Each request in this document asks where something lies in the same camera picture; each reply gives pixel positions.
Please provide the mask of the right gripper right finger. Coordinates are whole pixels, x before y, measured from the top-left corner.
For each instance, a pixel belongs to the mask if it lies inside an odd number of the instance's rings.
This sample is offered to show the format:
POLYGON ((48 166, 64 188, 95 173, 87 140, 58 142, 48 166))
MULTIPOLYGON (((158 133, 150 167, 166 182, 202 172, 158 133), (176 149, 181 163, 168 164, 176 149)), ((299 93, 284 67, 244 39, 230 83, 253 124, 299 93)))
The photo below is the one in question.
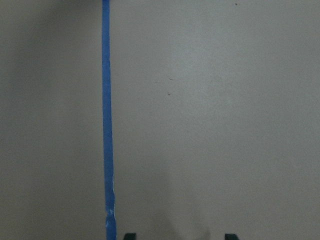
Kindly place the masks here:
POLYGON ((239 240, 238 236, 234 233, 226 233, 224 235, 224 240, 239 240))

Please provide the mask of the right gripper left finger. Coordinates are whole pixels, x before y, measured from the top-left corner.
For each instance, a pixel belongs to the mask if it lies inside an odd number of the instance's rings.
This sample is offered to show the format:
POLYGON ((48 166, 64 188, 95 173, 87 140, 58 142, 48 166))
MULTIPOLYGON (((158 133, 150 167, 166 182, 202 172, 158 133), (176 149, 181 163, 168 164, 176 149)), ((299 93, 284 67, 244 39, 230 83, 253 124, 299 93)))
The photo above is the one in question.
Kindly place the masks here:
POLYGON ((126 233, 124 235, 124 240, 136 240, 137 239, 137 234, 136 233, 126 233))

